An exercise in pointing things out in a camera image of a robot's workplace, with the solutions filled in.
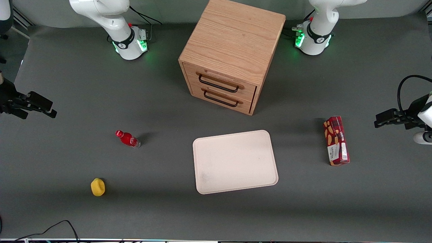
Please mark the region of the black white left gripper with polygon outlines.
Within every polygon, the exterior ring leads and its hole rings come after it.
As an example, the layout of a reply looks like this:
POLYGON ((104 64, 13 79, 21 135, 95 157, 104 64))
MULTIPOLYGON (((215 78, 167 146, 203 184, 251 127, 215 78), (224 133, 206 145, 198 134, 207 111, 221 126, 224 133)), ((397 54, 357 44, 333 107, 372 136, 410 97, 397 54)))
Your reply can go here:
POLYGON ((405 124, 406 130, 413 128, 421 128, 426 131, 431 130, 431 115, 423 115, 426 122, 418 117, 419 113, 425 112, 426 109, 431 108, 431 93, 424 95, 413 101, 408 109, 400 111, 398 109, 389 109, 376 115, 374 126, 376 129, 386 125, 401 125, 405 124), (404 114, 409 118, 410 122, 406 123, 404 114))

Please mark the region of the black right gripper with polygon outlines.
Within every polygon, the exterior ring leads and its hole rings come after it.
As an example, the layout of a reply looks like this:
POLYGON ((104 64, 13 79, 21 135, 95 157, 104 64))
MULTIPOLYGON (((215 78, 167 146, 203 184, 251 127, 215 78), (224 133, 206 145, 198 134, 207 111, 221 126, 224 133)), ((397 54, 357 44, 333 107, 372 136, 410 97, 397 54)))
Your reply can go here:
POLYGON ((41 112, 48 117, 56 118, 57 111, 52 109, 53 102, 42 95, 31 91, 26 95, 15 88, 14 83, 8 79, 1 78, 0 82, 0 113, 15 115, 20 119, 26 119, 28 112, 21 109, 10 108, 9 106, 26 107, 28 111, 41 112))

